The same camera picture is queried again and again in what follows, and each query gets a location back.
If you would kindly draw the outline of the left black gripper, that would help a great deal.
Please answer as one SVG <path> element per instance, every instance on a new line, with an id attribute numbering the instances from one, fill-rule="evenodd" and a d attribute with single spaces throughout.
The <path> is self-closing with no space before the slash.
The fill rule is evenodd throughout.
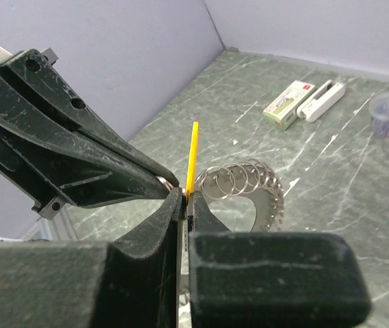
<path id="1" fill-rule="evenodd" d="M 157 176 L 176 187 L 175 175 L 110 128 L 54 69 L 57 60 L 51 48 L 28 49 L 0 64 L 0 173 L 48 220 L 66 202 L 96 208 L 166 198 Z M 42 103 L 36 108 L 7 78 Z"/>

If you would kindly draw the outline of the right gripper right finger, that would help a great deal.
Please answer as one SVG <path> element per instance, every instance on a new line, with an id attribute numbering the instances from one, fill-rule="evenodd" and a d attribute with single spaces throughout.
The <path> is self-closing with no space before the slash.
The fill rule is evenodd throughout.
<path id="1" fill-rule="evenodd" d="M 372 301 L 356 255 L 326 232 L 231 232 L 189 200 L 194 327 L 357 327 Z"/>

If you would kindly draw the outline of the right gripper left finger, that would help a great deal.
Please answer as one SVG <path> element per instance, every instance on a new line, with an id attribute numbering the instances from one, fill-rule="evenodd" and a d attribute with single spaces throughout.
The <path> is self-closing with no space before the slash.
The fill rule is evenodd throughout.
<path id="1" fill-rule="evenodd" d="M 113 242 L 0 241 L 0 327 L 176 327 L 183 193 Z"/>

